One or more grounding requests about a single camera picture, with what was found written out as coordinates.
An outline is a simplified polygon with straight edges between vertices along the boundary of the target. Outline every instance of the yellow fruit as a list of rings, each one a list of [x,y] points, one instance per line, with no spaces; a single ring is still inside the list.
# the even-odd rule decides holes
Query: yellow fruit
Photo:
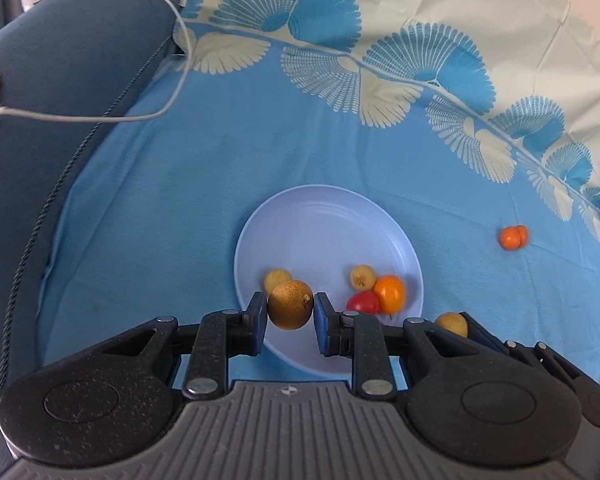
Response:
[[[271,295],[271,291],[276,288],[280,283],[290,282],[293,276],[288,270],[285,269],[273,269],[267,273],[264,277],[264,292],[267,296]]]
[[[368,265],[356,265],[349,273],[349,282],[356,290],[371,290],[376,279],[376,272]]]
[[[305,282],[280,283],[267,301],[269,319],[278,328],[295,330],[304,325],[314,311],[314,294]]]
[[[459,336],[467,337],[469,335],[469,325],[467,324],[466,319],[457,312],[445,312],[438,316],[435,323]]]

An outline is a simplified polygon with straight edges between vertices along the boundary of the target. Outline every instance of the light blue plate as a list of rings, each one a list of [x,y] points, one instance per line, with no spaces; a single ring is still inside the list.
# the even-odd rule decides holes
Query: light blue plate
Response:
[[[326,292],[336,310],[344,310],[354,290],[349,272],[358,264],[378,276],[396,274],[407,285],[402,311],[381,317],[402,326],[422,313],[422,272],[400,226],[382,208],[357,193],[333,186],[299,186],[263,202],[242,229],[235,249],[234,280],[243,310],[271,269],[286,269],[314,292]],[[265,345],[287,363],[329,377],[350,375],[351,361],[323,357],[312,320],[298,330],[267,324]]]

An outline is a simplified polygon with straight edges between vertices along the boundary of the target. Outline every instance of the metal screw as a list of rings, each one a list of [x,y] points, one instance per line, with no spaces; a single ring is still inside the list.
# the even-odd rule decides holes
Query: metal screw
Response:
[[[394,386],[384,379],[369,379],[362,383],[362,391],[367,395],[383,396],[390,394]]]
[[[218,389],[218,383],[208,377],[196,377],[187,383],[190,394],[212,394]]]

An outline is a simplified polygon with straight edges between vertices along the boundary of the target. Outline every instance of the small orange tomato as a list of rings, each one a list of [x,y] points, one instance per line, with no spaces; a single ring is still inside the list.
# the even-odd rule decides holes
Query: small orange tomato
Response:
[[[502,231],[500,231],[498,241],[504,250],[515,251],[520,247],[522,238],[515,227],[505,227]]]
[[[524,247],[529,241],[529,229],[523,225],[516,225],[516,231],[520,234],[520,247]]]
[[[380,314],[395,314],[404,305],[407,291],[398,276],[381,276],[374,285],[374,294],[380,303]]]

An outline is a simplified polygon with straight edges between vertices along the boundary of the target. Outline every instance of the blue bed sheet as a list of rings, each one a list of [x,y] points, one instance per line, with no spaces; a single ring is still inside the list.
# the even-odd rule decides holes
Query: blue bed sheet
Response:
[[[424,316],[465,310],[503,340],[546,341],[600,382],[600,243],[580,215],[557,218],[522,162],[504,183],[464,164],[435,131],[430,106],[445,100],[435,87],[391,128],[364,125],[298,88],[280,69],[284,48],[271,41],[244,70],[190,72],[166,115],[119,124],[102,143],[56,233],[43,361],[158,315],[190,323],[237,307],[232,263],[250,214],[287,187],[331,184],[401,225],[422,266]],[[179,76],[157,79],[130,113],[160,108]],[[519,223],[529,245],[502,250],[499,229]],[[266,349],[231,360],[230,375],[313,379]]]

